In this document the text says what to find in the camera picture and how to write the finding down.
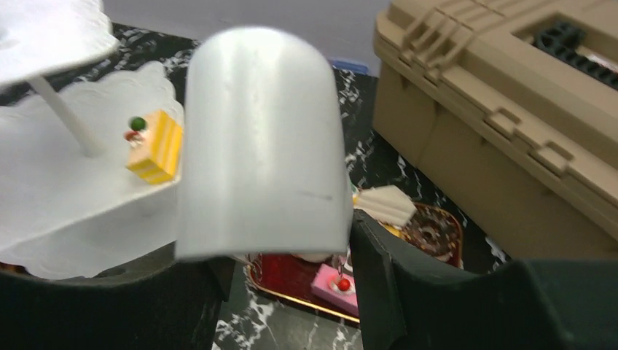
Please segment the metal serving tongs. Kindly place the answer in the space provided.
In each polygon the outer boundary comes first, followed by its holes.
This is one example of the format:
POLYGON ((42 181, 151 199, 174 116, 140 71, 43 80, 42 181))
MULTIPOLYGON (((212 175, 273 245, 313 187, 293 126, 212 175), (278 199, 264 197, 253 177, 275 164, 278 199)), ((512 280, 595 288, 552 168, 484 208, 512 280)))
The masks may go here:
POLYGON ((285 31, 220 31, 187 71, 178 260, 340 254, 351 184, 329 61, 285 31))

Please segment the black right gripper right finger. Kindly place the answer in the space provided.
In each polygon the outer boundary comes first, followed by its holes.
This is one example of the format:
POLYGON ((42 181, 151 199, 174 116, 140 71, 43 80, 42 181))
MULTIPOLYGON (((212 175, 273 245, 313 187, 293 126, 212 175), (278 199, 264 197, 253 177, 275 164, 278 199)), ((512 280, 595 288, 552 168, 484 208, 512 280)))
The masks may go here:
POLYGON ((617 262, 513 260, 475 274, 361 210, 351 256, 366 349, 615 349, 617 262))

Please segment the white three-tier cake stand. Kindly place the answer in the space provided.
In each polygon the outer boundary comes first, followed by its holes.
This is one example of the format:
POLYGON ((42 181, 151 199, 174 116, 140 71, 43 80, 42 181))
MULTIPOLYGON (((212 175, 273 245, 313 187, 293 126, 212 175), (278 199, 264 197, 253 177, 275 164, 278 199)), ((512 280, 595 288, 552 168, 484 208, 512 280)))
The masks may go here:
POLYGON ((184 113, 166 67, 150 61, 56 91, 47 75, 118 48, 100 1, 3 1, 1 86, 34 89, 1 108, 1 261, 43 279, 92 277, 175 241, 174 180, 126 168, 132 117, 184 113))

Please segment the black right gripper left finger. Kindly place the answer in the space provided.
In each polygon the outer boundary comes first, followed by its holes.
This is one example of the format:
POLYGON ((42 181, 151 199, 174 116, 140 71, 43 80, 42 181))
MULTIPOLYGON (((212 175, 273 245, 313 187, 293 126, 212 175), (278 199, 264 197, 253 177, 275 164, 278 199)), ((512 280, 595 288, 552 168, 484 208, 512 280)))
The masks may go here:
POLYGON ((209 349, 235 262, 176 262, 167 245, 92 278, 1 270, 3 349, 209 349))

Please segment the yellow layered cake piece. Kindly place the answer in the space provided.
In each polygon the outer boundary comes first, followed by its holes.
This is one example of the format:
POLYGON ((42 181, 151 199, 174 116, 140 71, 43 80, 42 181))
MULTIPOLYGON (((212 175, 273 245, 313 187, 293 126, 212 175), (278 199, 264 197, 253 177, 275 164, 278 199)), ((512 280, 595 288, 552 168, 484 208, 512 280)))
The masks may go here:
POLYGON ((166 111, 158 109, 132 117, 124 139, 130 149, 126 168, 149 184, 175 179, 184 130, 166 111))

